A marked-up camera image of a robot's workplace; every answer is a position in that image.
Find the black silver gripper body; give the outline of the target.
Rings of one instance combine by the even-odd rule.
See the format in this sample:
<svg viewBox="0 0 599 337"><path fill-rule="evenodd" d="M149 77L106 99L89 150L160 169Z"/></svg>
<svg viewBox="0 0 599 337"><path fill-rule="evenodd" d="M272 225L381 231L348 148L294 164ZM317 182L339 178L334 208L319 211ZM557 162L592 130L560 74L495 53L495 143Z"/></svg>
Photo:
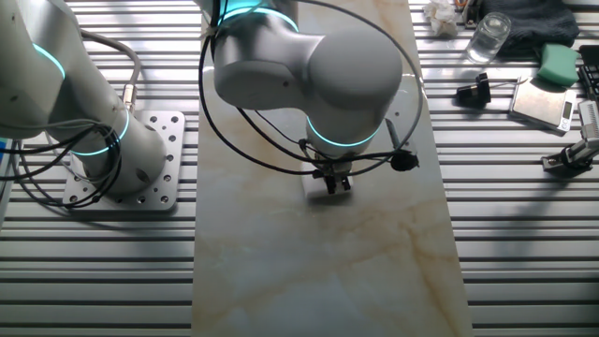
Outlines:
<svg viewBox="0 0 599 337"><path fill-rule="evenodd" d="M330 164L331 158L325 157L321 154L316 154L314 158L325 161L325 164L314 164L315 173L312 174L314 179L333 177L335 179L341 180L351 172L352 162Z"/></svg>

